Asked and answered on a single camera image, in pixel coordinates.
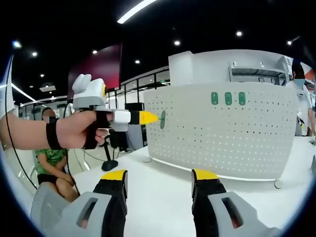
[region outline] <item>black ceiling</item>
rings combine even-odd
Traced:
[[[67,94],[68,72],[92,50],[122,42],[121,81],[167,66],[168,56],[220,49],[258,49],[297,57],[311,64],[303,52],[303,40],[312,54],[312,8],[302,1],[279,0],[157,0],[125,24],[117,20],[141,0],[89,0],[14,3],[11,16],[2,15],[6,35],[4,65],[10,42],[14,51],[12,82],[35,99],[48,97],[39,87],[56,86],[54,96]],[[237,38],[237,30],[244,35]],[[291,47],[287,40],[300,36]],[[181,46],[173,45],[174,39]],[[37,58],[31,52],[39,53]],[[134,64],[139,59],[140,65]],[[14,93],[17,103],[29,102]]]

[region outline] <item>red screen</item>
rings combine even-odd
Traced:
[[[68,99],[74,96],[72,87],[80,74],[91,74],[91,80],[102,78],[107,89],[119,87],[120,52],[121,45],[113,45],[71,68],[68,75]]]

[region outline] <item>green shirt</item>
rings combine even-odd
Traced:
[[[67,149],[62,150],[51,150],[51,149],[40,149],[35,150],[36,157],[40,154],[45,154],[47,157],[47,162],[53,166],[55,166],[58,162],[60,162],[63,157],[66,155]],[[40,164],[40,161],[38,160],[37,163],[37,172],[39,174],[50,174],[48,171],[46,171],[43,166]]]

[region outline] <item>white table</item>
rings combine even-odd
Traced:
[[[298,210],[313,179],[310,170],[316,148],[311,138],[295,137],[291,155],[280,178],[273,182],[221,179],[226,190],[236,192],[257,209],[258,218],[268,227],[283,228]],[[148,148],[118,159],[114,170],[128,170],[126,237],[194,237],[191,214],[191,173],[157,161],[143,163]],[[93,191],[105,172],[101,167],[75,175],[81,193]]]

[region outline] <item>green button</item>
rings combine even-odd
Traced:
[[[239,92],[239,104],[240,105],[246,104],[246,94],[244,92]]]
[[[163,129],[164,128],[164,124],[166,121],[166,111],[162,111],[161,116],[160,116],[160,128]]]
[[[213,105],[218,105],[218,94],[217,92],[211,93],[211,100]]]
[[[232,104],[232,94],[230,92],[225,93],[225,104],[231,105]]]

